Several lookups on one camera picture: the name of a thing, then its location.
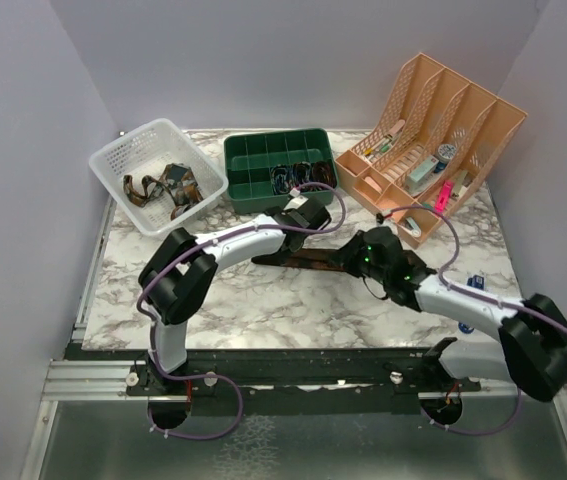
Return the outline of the brown red patterned tie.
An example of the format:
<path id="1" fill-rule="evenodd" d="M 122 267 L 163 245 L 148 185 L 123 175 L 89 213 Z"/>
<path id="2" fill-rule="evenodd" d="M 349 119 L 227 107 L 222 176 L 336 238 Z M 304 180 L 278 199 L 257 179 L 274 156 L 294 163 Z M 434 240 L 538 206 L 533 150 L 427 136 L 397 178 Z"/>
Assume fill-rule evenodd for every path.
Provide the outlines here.
<path id="1" fill-rule="evenodd" d="M 251 261 L 262 266 L 345 272 L 332 263 L 332 255 L 336 251 L 337 249 L 303 248 L 290 255 L 262 255 L 252 258 Z M 404 273 L 413 271 L 434 272 L 434 269 L 428 267 L 416 254 L 407 251 L 395 257 L 390 263 L 377 259 L 376 264 L 378 265 L 378 273 L 392 268 L 399 268 Z"/>

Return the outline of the green compartment tray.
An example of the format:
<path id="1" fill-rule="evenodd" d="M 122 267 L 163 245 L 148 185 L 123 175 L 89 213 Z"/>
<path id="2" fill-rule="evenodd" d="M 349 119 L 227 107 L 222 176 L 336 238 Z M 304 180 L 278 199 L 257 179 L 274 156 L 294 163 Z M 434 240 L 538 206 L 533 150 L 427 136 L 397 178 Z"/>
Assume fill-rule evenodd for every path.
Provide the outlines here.
<path id="1" fill-rule="evenodd" d="M 283 207 L 292 188 L 338 177 L 327 132 L 320 128 L 232 135 L 224 140 L 228 196 L 239 215 Z"/>

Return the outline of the peach desk organizer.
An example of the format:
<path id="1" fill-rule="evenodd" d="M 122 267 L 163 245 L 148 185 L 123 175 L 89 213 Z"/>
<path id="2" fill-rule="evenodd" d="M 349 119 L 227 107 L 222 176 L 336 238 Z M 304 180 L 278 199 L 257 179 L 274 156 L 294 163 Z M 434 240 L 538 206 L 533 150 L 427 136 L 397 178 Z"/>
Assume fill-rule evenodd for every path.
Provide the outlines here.
<path id="1" fill-rule="evenodd" d="M 483 185 L 526 118 L 420 53 L 400 69 L 372 132 L 337 158 L 340 186 L 417 248 Z"/>

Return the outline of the white plastic basket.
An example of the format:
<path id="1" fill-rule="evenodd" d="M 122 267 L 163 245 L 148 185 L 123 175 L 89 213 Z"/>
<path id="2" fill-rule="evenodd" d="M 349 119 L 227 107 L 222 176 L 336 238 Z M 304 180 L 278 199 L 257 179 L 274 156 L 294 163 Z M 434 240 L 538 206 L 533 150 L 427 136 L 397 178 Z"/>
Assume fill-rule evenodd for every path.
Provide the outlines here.
<path id="1" fill-rule="evenodd" d="M 172 121 L 160 118 L 110 142 L 94 153 L 89 166 L 118 206 L 146 236 L 158 237 L 205 216 L 229 181 Z M 183 173 L 198 187 L 199 201 L 178 208 L 172 188 Z"/>

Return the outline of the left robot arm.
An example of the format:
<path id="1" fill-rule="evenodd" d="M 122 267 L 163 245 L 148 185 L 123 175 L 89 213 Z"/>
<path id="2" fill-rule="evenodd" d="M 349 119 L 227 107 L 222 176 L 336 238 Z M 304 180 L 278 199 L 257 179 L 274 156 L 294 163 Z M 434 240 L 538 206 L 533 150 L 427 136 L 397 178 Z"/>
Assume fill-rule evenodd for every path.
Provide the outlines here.
<path id="1" fill-rule="evenodd" d="M 149 382 L 169 395 L 183 385 L 187 322 L 202 307 L 216 274 L 261 256 L 286 257 L 331 222 L 316 199 L 296 199 L 225 230 L 191 234 L 172 231 L 138 278 L 140 313 L 151 319 Z"/>

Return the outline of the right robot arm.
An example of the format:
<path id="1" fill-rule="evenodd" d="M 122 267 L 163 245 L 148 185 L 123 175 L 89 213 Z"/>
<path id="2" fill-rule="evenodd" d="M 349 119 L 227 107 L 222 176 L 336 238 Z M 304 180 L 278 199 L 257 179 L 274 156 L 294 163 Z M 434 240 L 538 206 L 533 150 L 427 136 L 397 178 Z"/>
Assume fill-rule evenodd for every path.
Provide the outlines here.
<path id="1" fill-rule="evenodd" d="M 547 297 L 499 297 L 446 281 L 388 227 L 359 231 L 333 256 L 356 278 L 374 280 L 385 298 L 414 311 L 447 317 L 489 337 L 453 341 L 422 367 L 424 383 L 444 391 L 457 379 L 511 382 L 548 402 L 567 384 L 567 321 Z"/>

